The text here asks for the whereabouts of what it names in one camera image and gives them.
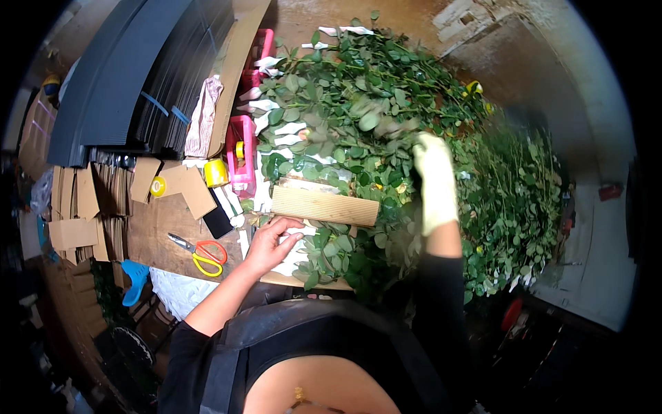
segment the pink box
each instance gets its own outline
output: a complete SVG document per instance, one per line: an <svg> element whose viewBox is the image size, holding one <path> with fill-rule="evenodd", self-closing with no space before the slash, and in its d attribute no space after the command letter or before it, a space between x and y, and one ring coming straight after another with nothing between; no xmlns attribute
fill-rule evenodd
<svg viewBox="0 0 662 414"><path fill-rule="evenodd" d="M255 47L262 47L261 52L258 54L258 59L253 58L253 49ZM276 43L273 41L273 30L270 28L258 29L258 33L255 35L250 50L248 59L246 59L244 71L242 72L242 92L246 92L252 87L260 86L262 78L267 77L267 74L261 74L255 69L253 63L257 60L264 59L267 56L276 56Z"/></svg>
<svg viewBox="0 0 662 414"><path fill-rule="evenodd" d="M238 166L236 144L244 141L243 166ZM256 179L254 158L256 154L255 124L248 115L230 117L228 131L225 135L225 152L228 157L230 185L232 192L239 198L251 198L255 195Z"/></svg>

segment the scissors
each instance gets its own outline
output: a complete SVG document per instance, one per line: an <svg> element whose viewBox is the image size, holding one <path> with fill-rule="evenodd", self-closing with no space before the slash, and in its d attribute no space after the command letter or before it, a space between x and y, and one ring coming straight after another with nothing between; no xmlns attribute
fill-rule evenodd
<svg viewBox="0 0 662 414"><path fill-rule="evenodd" d="M204 240L201 242L195 243L195 246L193 246L191 243L187 242L183 238L177 236L176 234L168 233L167 236L170 238L170 240L174 241L177 243L180 247L182 247L185 250L188 250L190 253L193 255L193 262L195 263L196 267L198 267L198 270L200 270L204 275L209 276L210 278L215 278L218 275L220 275L223 272L223 266L227 260L228 260L228 254L221 246L219 243L217 243L214 240ZM204 246L216 246L218 248L218 251L222 253L223 257L219 260L216 256L211 254ZM197 254L195 251L200 250L202 254L204 254L206 257L202 257L199 254ZM200 262L204 262L207 264L212 264L216 266L217 272L216 273L210 273L206 271L205 269L200 266Z"/></svg>

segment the green leaves pile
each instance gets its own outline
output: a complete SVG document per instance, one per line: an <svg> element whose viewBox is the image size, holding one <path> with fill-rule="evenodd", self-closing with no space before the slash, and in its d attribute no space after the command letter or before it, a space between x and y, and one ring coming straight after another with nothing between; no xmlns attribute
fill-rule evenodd
<svg viewBox="0 0 662 414"><path fill-rule="evenodd" d="M378 11L371 14L373 25L378 17ZM352 25L361 23L353 19ZM285 74L260 85L280 109L269 113L258 150L287 147L294 154L292 160L262 156L269 181L293 170L342 195L381 204L375 227L359 228L355 236L347 225L315 223L317 234L305 238L308 262L294 276L307 289L342 276L358 296L379 300L415 269L423 243L411 148L412 132L420 130L444 137L455 158L465 301L474 293L496 293L526 266L539 272L551 257L560 208L549 146L507 133L484 138L482 125L492 109L476 92L477 83L460 85L433 55L407 46L405 35L373 30L357 35L336 28L329 50L301 57L299 48L285 48L276 65ZM333 43L319 31L311 42L320 36ZM274 131L289 122L305 122L307 139L276 147ZM326 157L331 164L319 161ZM343 170L351 180L341 179Z"/></svg>

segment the hand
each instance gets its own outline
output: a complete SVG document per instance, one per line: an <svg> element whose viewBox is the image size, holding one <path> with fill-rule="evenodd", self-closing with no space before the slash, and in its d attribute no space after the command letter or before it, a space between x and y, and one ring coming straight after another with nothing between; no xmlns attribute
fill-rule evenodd
<svg viewBox="0 0 662 414"><path fill-rule="evenodd" d="M244 263L250 267L250 270L254 272L257 278L261 278L265 273L282 262L297 241L303 238L302 233L286 233L285 230L290 227L303 229L304 225L300 219L277 216L270 223L263 225L255 232ZM278 244L278 238L280 236L288 235L288 238L283 240L281 244Z"/></svg>
<svg viewBox="0 0 662 414"><path fill-rule="evenodd" d="M414 165L423 178L423 236L439 225L457 221L455 175L451 153L443 139L421 132L414 145Z"/></svg>

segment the black shirt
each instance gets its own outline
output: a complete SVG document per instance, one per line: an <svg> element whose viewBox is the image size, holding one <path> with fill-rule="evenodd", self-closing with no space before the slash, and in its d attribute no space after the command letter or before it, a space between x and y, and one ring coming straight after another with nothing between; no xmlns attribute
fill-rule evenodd
<svg viewBox="0 0 662 414"><path fill-rule="evenodd" d="M470 351L464 324L462 260L424 254L414 288L413 333L453 399L468 412ZM222 331L211 338L186 322L173 334L170 362L159 391L159 412L197 413L205 389L209 358ZM351 360L370 374L402 413L423 412L418 394L389 339L342 317L311 321L275 335L240 353L230 412L242 412L248 390L269 367L298 356L331 355Z"/></svg>

